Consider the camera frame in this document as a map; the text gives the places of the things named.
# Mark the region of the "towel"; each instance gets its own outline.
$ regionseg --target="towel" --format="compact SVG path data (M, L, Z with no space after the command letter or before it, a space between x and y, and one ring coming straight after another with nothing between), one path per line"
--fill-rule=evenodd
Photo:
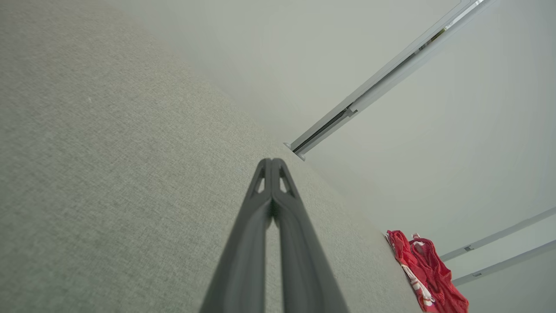
M387 239L411 281L423 312L467 313L469 302L451 282L451 271L440 260L432 241L401 231L388 231Z

